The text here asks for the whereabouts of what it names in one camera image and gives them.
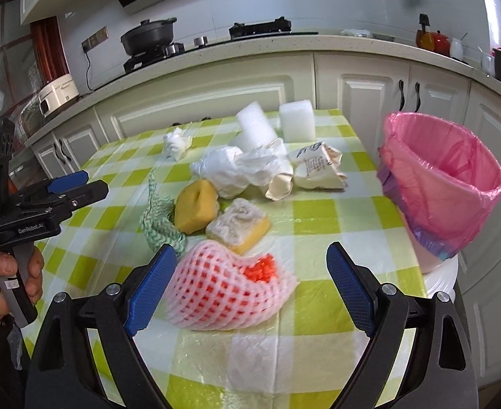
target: cabinet handle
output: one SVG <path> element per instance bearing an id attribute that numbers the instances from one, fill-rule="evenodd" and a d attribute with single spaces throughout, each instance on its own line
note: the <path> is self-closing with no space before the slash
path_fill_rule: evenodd
<path id="1" fill-rule="evenodd" d="M 415 91 L 417 92 L 417 107 L 415 108 L 415 112 L 419 112 L 421 108 L 421 84 L 420 82 L 415 83 Z"/>
<path id="2" fill-rule="evenodd" d="M 400 109 L 404 109 L 404 106 L 406 105 L 406 99 L 404 98 L 404 80 L 400 80 L 398 82 L 398 87 L 400 88 Z"/>
<path id="3" fill-rule="evenodd" d="M 72 158 L 70 158 L 66 153 L 65 151 L 63 150 L 63 140 L 60 140 L 59 141 L 59 145 L 61 147 L 61 153 L 65 156 L 65 158 L 68 160 L 68 161 L 72 161 Z"/>
<path id="4" fill-rule="evenodd" d="M 57 143 L 53 143 L 53 148 L 55 149 L 55 156 L 57 157 L 57 159 L 63 163 L 64 165 L 66 165 L 66 161 L 63 159 L 63 157 L 60 157 L 59 154 L 57 153 Z"/>

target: electrical cord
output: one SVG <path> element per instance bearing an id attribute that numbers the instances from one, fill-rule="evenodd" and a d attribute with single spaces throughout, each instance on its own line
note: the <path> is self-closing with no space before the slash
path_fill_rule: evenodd
<path id="1" fill-rule="evenodd" d="M 91 69 L 91 60 L 89 59 L 89 55 L 87 54 L 87 52 L 86 52 L 85 54 L 86 54 L 87 62 L 89 63 L 89 66 L 87 66 L 87 70 L 86 70 L 86 83 L 87 83 L 87 88 L 88 88 L 91 92 L 94 92 L 95 90 L 94 90 L 94 89 L 92 89 L 92 88 L 89 86 L 89 69 Z"/>

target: yellow sponge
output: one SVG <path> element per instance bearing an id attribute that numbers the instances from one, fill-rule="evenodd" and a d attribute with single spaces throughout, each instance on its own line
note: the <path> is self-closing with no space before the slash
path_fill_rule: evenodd
<path id="1" fill-rule="evenodd" d="M 258 206 L 236 198 L 224 214 L 207 226 L 205 233 L 241 255 L 258 243 L 270 227 L 269 218 Z"/>
<path id="2" fill-rule="evenodd" d="M 185 234 L 203 229 L 218 214 L 218 193 L 208 180 L 198 180 L 182 189 L 175 206 L 175 226 Z"/>

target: gas stove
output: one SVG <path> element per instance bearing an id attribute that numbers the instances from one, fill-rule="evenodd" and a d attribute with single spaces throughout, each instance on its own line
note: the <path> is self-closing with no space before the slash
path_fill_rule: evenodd
<path id="1" fill-rule="evenodd" d="M 284 17 L 277 18 L 274 21 L 257 24 L 235 23 L 230 28 L 230 39 L 215 43 L 208 43 L 207 37 L 198 37 L 194 39 L 195 49 L 185 50 L 182 43 L 171 43 L 169 46 L 156 46 L 150 51 L 143 52 L 137 56 L 131 57 L 123 65 L 126 74 L 137 69 L 149 66 L 151 64 L 163 61 L 170 57 L 176 57 L 192 50 L 202 49 L 211 46 L 223 45 L 235 41 L 250 40 L 261 37 L 274 37 L 284 35 L 316 35 L 318 32 L 292 32 L 292 23 Z"/>
<path id="2" fill-rule="evenodd" d="M 137 69 L 163 61 L 167 58 L 176 57 L 184 52 L 185 49 L 182 43 L 171 43 L 169 46 L 156 46 L 152 50 L 131 57 L 124 63 L 123 68 L 126 74 L 131 73 Z"/>
<path id="3" fill-rule="evenodd" d="M 258 24 L 235 23 L 230 28 L 230 37 L 232 40 L 243 38 L 254 38 L 268 34 L 290 34 L 292 33 L 292 23 L 285 17 L 277 18 L 275 21 Z"/>

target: red kettle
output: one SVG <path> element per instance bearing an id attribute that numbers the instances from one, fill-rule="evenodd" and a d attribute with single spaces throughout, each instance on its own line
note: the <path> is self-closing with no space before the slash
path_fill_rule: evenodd
<path id="1" fill-rule="evenodd" d="M 447 35 L 443 35 L 440 31 L 432 34 L 434 40 L 434 51 L 443 56 L 450 56 L 451 43 Z"/>

